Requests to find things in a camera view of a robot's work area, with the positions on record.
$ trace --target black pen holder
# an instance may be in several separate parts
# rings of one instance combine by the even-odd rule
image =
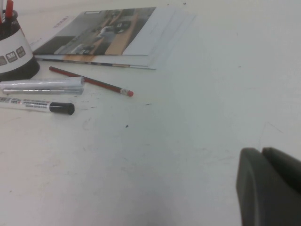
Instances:
[[[31,79],[40,69],[13,11],[0,24],[0,81]]]

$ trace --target pencil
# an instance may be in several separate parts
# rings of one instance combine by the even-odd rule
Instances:
[[[113,86],[113,85],[110,85],[108,83],[104,83],[102,81],[97,81],[97,80],[94,80],[94,79],[91,79],[91,78],[87,78],[85,76],[81,76],[79,74],[75,74],[75,73],[72,73],[72,72],[64,71],[64,70],[59,69],[59,68],[49,67],[49,70],[51,70],[53,72],[56,72],[56,73],[59,73],[59,74],[67,75],[68,77],[83,77],[85,79],[85,82],[88,82],[88,83],[91,83],[91,84],[94,84],[94,85],[97,85],[97,86],[100,86],[100,87],[104,87],[106,89],[110,89],[114,92],[121,93],[121,94],[129,96],[129,97],[132,97],[134,95],[134,92],[130,91],[128,89],[123,89],[123,88],[120,88],[120,87],[117,87],[117,86]]]

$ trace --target stack of paper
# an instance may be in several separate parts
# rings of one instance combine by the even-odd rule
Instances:
[[[157,69],[194,17],[173,7],[82,12],[30,46],[40,60]]]

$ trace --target desk surface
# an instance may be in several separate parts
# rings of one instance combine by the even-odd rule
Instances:
[[[156,71],[40,62],[86,84],[73,116],[0,109],[1,226],[239,226],[240,149],[301,159],[300,1],[15,0],[28,38],[84,10],[198,13]]]

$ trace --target black marker cap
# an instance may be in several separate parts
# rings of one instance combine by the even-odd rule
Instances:
[[[55,113],[63,113],[72,115],[74,113],[74,104],[72,103],[59,103],[59,102],[52,102],[49,106],[51,112]]]

